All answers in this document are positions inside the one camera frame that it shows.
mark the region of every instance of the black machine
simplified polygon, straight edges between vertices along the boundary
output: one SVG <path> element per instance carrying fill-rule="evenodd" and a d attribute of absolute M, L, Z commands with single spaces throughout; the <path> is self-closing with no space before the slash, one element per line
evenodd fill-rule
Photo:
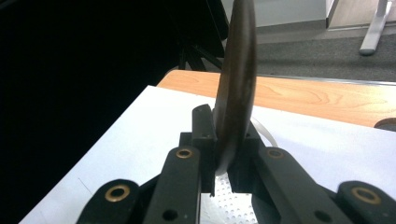
<path fill-rule="evenodd" d="M 396 202 L 359 181 L 337 192 L 318 185 L 286 150 L 266 147 L 250 123 L 256 76 L 252 0 L 235 0 L 215 108 L 192 110 L 162 172 L 142 186 L 103 185 L 78 223 L 199 223 L 201 193 L 227 172 L 235 193 L 252 194 L 259 223 L 396 223 Z"/>

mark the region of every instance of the wooden tabletop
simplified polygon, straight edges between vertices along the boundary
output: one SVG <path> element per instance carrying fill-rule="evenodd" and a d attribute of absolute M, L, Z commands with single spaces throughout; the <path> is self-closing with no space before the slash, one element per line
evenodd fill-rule
<path fill-rule="evenodd" d="M 216 97 L 218 73 L 172 70 L 157 85 Z M 396 118 L 396 86 L 257 77 L 254 105 L 374 127 Z"/>

